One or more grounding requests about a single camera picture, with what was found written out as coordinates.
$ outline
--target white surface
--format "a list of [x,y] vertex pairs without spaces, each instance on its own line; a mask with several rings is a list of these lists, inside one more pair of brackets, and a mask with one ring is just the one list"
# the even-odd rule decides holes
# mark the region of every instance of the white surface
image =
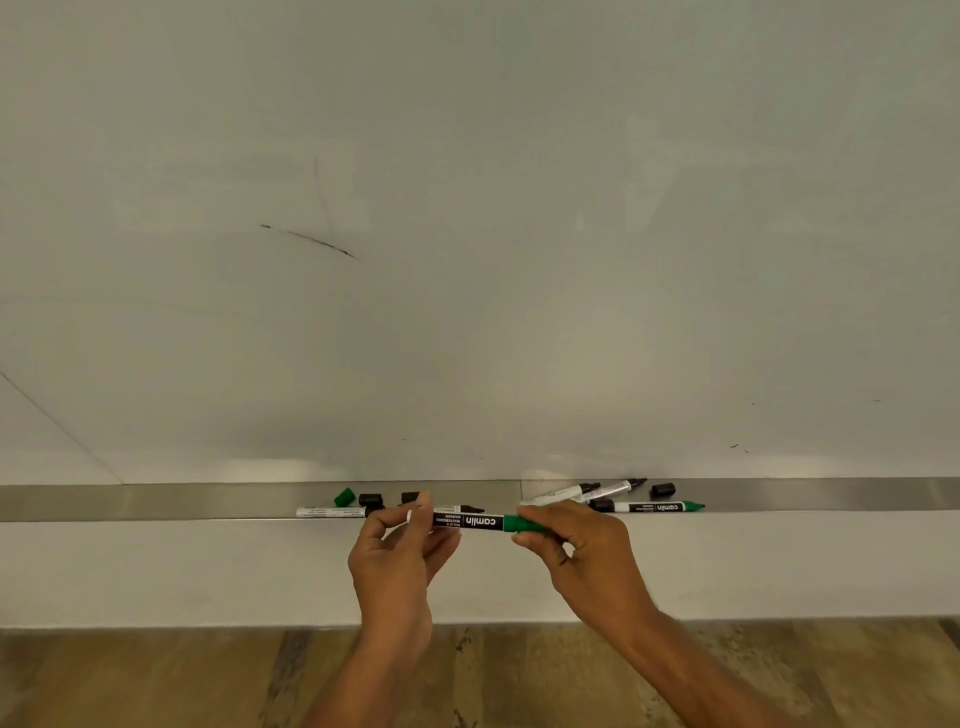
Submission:
[[[958,512],[628,522],[652,594],[682,619],[960,613]],[[2,523],[0,625],[354,624],[346,559],[358,528],[347,521]],[[503,534],[465,530],[429,598],[436,622],[573,619],[542,563]]]
[[0,369],[129,482],[960,474],[959,36],[6,0]]
[[0,377],[0,485],[115,484],[96,460]]

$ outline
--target wooden floor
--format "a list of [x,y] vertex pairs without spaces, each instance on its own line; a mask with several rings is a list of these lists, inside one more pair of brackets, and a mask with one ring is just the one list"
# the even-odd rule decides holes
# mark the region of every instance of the wooden floor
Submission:
[[[692,627],[727,665],[818,726],[960,726],[960,627],[898,619]],[[10,726],[297,726],[350,631],[6,635],[26,699]],[[396,726],[680,725],[582,626],[438,628]]]

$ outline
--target forearm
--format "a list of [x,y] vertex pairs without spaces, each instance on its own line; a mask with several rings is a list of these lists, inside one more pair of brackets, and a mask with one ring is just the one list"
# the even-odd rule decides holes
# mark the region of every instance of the forearm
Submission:
[[689,728],[799,725],[663,613],[645,620],[633,635],[614,646]]
[[394,651],[361,634],[336,676],[317,696],[302,728],[387,728],[407,671]]

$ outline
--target green marker cap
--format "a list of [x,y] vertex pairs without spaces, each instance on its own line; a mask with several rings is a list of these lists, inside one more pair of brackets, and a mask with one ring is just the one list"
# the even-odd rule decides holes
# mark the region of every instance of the green marker cap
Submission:
[[539,533],[546,532],[546,528],[541,526],[539,523],[527,521],[520,516],[504,516],[503,530],[507,533],[519,533],[520,531],[538,531]]
[[353,491],[350,488],[346,488],[343,493],[333,499],[333,504],[337,508],[343,508],[345,505],[350,505],[356,500],[356,496],[353,494]]

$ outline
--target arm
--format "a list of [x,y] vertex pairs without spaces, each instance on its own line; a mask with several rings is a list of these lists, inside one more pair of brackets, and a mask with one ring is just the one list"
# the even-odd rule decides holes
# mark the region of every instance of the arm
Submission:
[[[411,509],[410,522],[401,525]],[[416,503],[375,511],[364,522],[347,559],[360,603],[360,636],[303,728],[390,725],[399,690],[433,633],[426,588],[460,543],[455,529],[431,531],[432,516],[430,498],[421,493]]]
[[[514,541],[534,551],[573,613],[596,630],[690,728],[788,728],[798,723],[728,672],[661,612],[636,567],[623,521],[566,501],[521,506],[546,526]],[[567,556],[563,543],[576,549]]]

